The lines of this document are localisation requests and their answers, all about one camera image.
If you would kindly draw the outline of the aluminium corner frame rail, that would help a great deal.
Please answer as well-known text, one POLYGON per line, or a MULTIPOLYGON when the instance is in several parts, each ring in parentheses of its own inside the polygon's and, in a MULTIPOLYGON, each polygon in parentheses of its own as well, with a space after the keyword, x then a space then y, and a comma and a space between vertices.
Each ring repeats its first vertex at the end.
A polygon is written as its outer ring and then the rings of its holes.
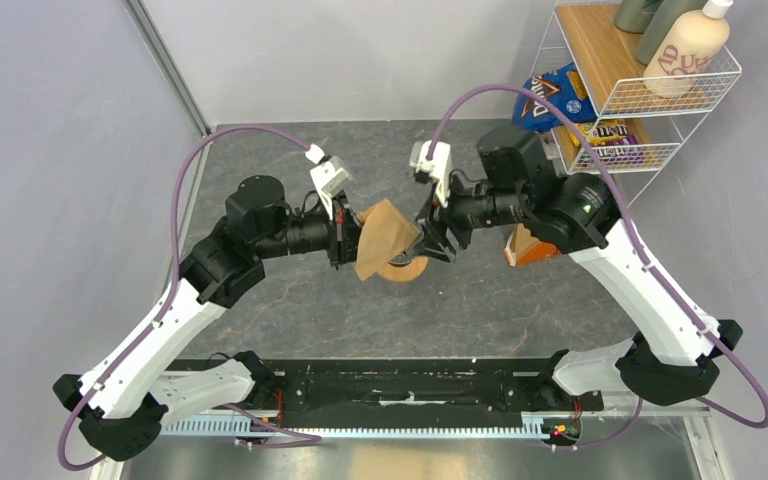
POLYGON ((197 105, 145 2, 123 0, 122 3, 193 128, 202 136, 212 133, 213 128, 197 105))

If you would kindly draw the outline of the dark green bottle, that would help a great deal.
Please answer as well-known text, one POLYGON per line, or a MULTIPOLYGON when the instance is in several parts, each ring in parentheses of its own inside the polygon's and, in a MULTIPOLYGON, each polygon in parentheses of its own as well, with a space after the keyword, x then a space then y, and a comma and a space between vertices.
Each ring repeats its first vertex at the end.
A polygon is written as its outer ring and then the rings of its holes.
POLYGON ((622 0, 614 15, 613 24, 621 31, 642 34, 661 4, 662 0, 622 0))

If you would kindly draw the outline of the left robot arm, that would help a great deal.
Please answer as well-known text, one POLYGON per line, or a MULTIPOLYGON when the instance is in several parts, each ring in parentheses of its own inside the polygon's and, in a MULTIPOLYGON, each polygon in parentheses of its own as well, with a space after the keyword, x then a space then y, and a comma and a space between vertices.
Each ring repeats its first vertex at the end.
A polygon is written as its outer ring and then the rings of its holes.
POLYGON ((94 369, 55 382, 55 395, 89 445, 125 461, 179 420, 224 404, 257 409, 276 397, 274 373, 251 351, 181 378, 164 374, 198 333, 264 279, 265 260, 316 251, 334 267, 356 259, 360 225, 345 182, 326 181, 313 196, 313 207, 294 209, 277 178, 243 180, 129 336, 94 369))

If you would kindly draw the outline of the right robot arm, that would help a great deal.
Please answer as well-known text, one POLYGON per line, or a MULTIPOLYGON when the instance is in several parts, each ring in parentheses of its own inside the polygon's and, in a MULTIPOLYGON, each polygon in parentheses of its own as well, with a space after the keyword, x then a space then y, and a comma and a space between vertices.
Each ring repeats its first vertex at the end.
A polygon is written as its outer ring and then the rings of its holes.
POLYGON ((409 157, 430 193, 416 216, 420 237, 408 252, 453 262, 474 231, 520 225, 584 268, 636 326, 633 337, 588 351, 562 350, 537 382, 539 400, 561 409, 591 391, 627 391, 669 406, 707 395, 717 358, 737 345, 742 327, 697 307, 627 226, 606 182, 563 175, 536 133, 495 128, 477 142, 484 177, 454 174, 445 143, 419 141, 409 157))

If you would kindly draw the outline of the grey green bottle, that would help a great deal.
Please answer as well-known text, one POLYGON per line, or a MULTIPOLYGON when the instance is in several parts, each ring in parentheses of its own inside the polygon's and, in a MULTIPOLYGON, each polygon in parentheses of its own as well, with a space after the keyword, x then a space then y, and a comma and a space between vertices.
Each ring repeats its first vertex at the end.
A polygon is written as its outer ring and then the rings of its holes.
POLYGON ((676 20, 689 11, 701 10, 706 0, 663 0, 641 37, 634 57, 642 65, 648 65, 676 20))

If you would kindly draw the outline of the round wooden dripper stand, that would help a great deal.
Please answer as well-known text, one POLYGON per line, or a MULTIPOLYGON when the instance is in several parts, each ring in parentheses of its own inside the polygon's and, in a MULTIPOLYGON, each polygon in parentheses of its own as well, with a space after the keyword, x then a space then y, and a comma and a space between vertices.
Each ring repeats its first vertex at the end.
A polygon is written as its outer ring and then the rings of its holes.
POLYGON ((402 263, 388 262, 382 266, 377 275, 393 283, 408 283, 418 279, 427 269, 429 259, 418 256, 402 263))

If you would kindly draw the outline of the blue Doritos chip bag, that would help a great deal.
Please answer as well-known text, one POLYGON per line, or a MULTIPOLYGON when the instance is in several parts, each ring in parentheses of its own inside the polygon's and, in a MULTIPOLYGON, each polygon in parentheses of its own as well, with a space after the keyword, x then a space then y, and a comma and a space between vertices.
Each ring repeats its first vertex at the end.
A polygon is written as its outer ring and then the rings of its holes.
MULTIPOLYGON (((529 78, 524 88, 559 109, 574 123, 593 122, 597 113, 574 63, 529 78)), ((547 133, 563 123, 543 104, 519 95, 511 123, 524 130, 547 133)))

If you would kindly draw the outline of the cream lotion pump bottle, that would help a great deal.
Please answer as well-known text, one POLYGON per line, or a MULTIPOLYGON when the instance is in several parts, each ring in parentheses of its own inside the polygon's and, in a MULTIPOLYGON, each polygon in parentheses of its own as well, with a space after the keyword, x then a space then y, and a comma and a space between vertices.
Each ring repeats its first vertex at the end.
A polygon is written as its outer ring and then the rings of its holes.
POLYGON ((695 75, 706 70, 730 36, 725 16, 732 5, 732 1, 707 1, 676 19, 643 74, 652 94, 673 99, 690 90, 695 75))

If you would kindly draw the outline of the yellow M&M candy bag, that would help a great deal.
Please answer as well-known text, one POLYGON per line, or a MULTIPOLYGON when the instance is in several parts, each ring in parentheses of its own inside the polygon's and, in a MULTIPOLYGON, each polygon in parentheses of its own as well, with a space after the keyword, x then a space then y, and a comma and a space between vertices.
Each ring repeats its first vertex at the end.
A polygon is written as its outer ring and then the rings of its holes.
POLYGON ((575 135, 575 131, 579 131, 589 139, 606 167, 644 163, 643 149, 638 147, 640 142, 624 119, 576 123, 574 129, 567 126, 560 126, 560 129, 573 147, 572 159, 576 158, 580 148, 580 141, 575 135))

